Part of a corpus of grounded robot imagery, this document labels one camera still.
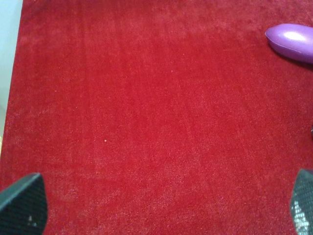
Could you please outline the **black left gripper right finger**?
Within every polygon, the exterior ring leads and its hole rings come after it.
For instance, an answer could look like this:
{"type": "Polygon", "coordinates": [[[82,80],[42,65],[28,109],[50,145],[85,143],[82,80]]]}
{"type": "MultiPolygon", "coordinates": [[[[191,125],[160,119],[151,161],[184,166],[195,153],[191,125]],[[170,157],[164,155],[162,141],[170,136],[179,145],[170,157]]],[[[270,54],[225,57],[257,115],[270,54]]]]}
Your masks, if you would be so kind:
{"type": "Polygon", "coordinates": [[[290,212],[298,235],[313,234],[313,171],[299,170],[294,182],[290,212]]]}

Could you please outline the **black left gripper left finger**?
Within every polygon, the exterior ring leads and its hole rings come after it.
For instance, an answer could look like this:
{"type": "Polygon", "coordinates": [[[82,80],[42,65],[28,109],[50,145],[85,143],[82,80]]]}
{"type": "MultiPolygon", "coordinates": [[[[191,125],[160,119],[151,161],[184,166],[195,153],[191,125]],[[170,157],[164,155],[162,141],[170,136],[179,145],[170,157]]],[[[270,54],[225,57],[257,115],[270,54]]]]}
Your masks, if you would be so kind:
{"type": "Polygon", "coordinates": [[[0,192],[2,235],[42,235],[47,217],[42,174],[28,174],[0,192]]]}

